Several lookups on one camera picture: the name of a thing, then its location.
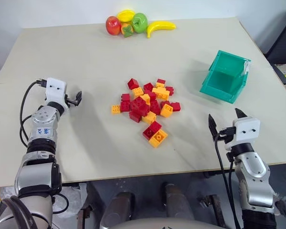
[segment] white wall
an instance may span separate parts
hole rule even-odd
[[[286,0],[0,0],[0,69],[22,28],[104,23],[127,8],[149,20],[237,16],[263,52],[286,25]]]

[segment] teal storage box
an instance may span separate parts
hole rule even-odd
[[[234,103],[244,88],[251,60],[219,50],[200,92]]]

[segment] lego brick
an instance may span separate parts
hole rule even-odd
[[[119,114],[120,112],[120,105],[111,106],[111,114]]]
[[[129,101],[122,101],[120,104],[120,111],[121,112],[130,111],[130,102]]]
[[[160,115],[162,115],[165,118],[168,118],[169,116],[172,115],[172,113],[173,113],[173,108],[170,105],[164,104]]]
[[[147,83],[147,84],[145,84],[145,85],[143,86],[143,89],[144,89],[144,91],[145,91],[145,90],[152,91],[152,89],[153,89],[152,83]]]
[[[122,102],[130,102],[130,94],[122,94],[121,95]]]
[[[129,117],[137,123],[139,123],[141,121],[141,115],[137,114],[134,111],[129,112]]]
[[[156,88],[158,87],[163,87],[164,88],[164,84],[163,83],[156,83]]]
[[[137,97],[136,99],[130,102],[130,109],[139,109],[140,107],[146,104],[145,100],[141,97]]]
[[[154,121],[146,130],[143,132],[143,136],[146,137],[147,140],[151,139],[152,136],[157,133],[161,129],[161,125]]]
[[[158,80],[157,80],[157,83],[163,83],[163,84],[165,84],[165,80],[158,79]]]
[[[156,117],[157,117],[157,115],[154,112],[150,111],[150,112],[148,112],[147,116],[145,116],[145,117],[142,116],[142,121],[146,122],[147,124],[151,124],[154,121],[156,121]]]
[[[156,115],[160,114],[161,109],[160,109],[160,106],[159,106],[158,101],[156,99],[151,101],[151,108],[150,108],[150,110],[152,112],[154,112]]]
[[[154,148],[157,148],[163,142],[163,140],[166,139],[167,136],[168,134],[166,132],[164,132],[163,130],[159,130],[151,137],[151,139],[149,139],[148,142]]]
[[[174,94],[174,88],[173,87],[165,87],[166,90],[170,92],[170,96]]]
[[[168,100],[162,101],[162,102],[160,102],[160,107],[161,107],[161,109],[162,109],[162,107],[164,106],[164,104],[171,105],[171,104],[170,104],[170,101],[168,101]]]
[[[156,99],[156,93],[155,92],[145,90],[144,93],[149,95],[151,101]]]
[[[139,97],[140,95],[144,95],[143,90],[142,90],[141,87],[132,89],[132,91],[133,91],[133,96],[134,96],[135,98]]]
[[[153,88],[153,92],[156,93],[158,99],[168,100],[168,97],[170,96],[170,92],[161,87]]]
[[[147,105],[151,104],[151,98],[149,97],[148,94],[141,95],[140,97],[144,99]]]
[[[148,112],[150,112],[150,106],[147,104],[144,104],[144,106],[134,108],[132,109],[135,113],[141,115],[141,116],[147,116]]]
[[[139,87],[138,81],[136,81],[136,80],[133,79],[133,78],[131,78],[130,81],[129,81],[127,84],[128,84],[128,87],[129,87],[130,90]]]
[[[180,111],[180,103],[171,103],[171,107],[173,108],[173,111]]]

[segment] red apple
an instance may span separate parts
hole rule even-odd
[[[117,17],[110,16],[106,21],[106,29],[111,35],[118,35],[121,32],[121,23]]]

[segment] table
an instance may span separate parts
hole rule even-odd
[[[208,129],[232,125],[235,107],[261,120],[254,149],[269,164],[286,163],[286,90],[236,18],[176,20],[174,31],[130,38],[111,36],[104,24],[24,29],[0,72],[0,187],[14,183],[26,149],[19,140],[19,109],[24,91],[38,79],[55,77],[68,95],[83,91],[82,103],[58,127],[57,159],[63,182],[150,174],[216,170],[219,163]],[[218,50],[252,60],[247,85],[234,104],[199,92]],[[147,124],[128,113],[112,115],[111,105],[128,93],[127,81],[140,85],[157,78],[175,88],[170,99],[182,110],[158,117],[168,138],[152,148],[142,136]],[[35,86],[24,116],[44,104]],[[224,166],[224,144],[219,146]]]

